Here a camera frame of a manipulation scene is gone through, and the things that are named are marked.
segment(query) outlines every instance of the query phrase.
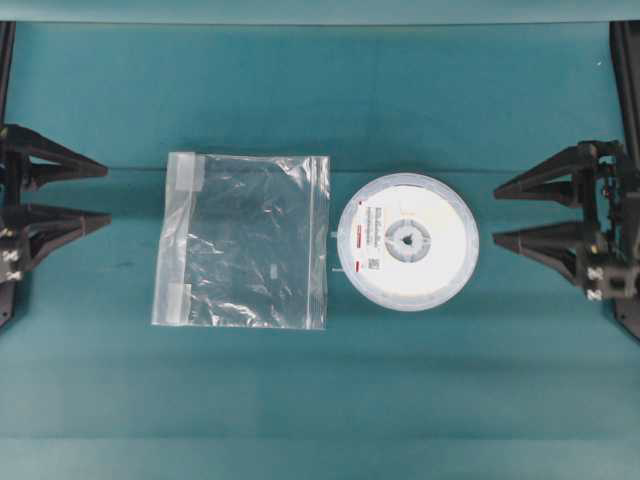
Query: teal table surface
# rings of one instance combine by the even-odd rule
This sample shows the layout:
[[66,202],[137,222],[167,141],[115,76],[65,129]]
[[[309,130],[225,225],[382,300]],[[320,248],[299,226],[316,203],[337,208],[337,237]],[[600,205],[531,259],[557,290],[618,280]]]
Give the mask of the teal table surface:
[[[494,247],[573,218],[492,189],[622,139],[606,23],[458,27],[20,24],[7,120],[111,167],[38,203],[113,224],[54,253],[0,332],[0,477],[640,476],[640,344]],[[150,325],[171,150],[332,158],[331,224],[385,173],[452,186],[480,230],[434,310],[364,299],[329,239],[323,332]]]
[[637,0],[3,0],[20,21],[226,25],[593,22],[640,17]]

